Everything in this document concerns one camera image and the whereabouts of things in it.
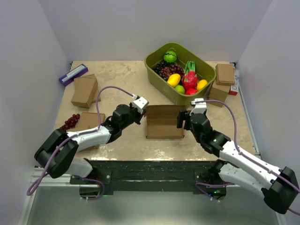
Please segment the brown cardboard box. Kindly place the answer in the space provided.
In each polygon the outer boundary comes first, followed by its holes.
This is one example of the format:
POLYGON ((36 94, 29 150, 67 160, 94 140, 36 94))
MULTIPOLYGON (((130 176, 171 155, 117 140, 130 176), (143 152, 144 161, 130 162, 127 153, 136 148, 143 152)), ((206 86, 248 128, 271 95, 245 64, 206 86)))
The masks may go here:
POLYGON ((146 108, 147 139, 182 139, 183 128, 177 128, 177 117, 185 105, 149 105, 146 108))

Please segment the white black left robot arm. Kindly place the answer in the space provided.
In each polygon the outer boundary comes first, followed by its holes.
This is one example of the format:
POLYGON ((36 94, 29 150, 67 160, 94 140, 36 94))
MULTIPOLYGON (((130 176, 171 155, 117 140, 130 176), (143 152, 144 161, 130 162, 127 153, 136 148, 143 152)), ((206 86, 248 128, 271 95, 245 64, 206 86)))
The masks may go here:
POLYGON ((79 132, 56 129, 37 150, 34 158, 54 179, 69 174, 92 184, 97 179, 97 172, 88 160, 77 159, 75 154, 92 146, 114 142, 129 125, 140 124, 146 107, 147 104, 133 102, 130 105, 121 104, 100 127, 79 132))

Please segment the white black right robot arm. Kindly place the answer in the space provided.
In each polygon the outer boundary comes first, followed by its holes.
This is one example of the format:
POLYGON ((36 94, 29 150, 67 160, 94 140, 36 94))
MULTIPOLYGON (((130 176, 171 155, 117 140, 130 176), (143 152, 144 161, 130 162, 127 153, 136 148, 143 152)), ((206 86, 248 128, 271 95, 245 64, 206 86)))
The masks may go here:
POLYGON ((180 110, 177 127, 192 132, 197 143, 221 161, 209 172, 214 184, 224 181, 257 193, 272 210, 285 214, 300 193, 295 172, 273 166, 240 148, 228 136, 214 130, 206 113, 180 110))

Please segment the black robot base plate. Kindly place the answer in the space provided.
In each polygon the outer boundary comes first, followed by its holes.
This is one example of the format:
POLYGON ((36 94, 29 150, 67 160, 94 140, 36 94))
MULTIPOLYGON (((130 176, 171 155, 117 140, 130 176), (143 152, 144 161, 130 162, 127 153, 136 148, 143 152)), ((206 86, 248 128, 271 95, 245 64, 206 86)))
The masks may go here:
POLYGON ((220 199, 226 188, 218 175, 223 160, 216 161, 90 161, 88 179, 104 184, 106 195, 116 191, 207 192, 220 199))

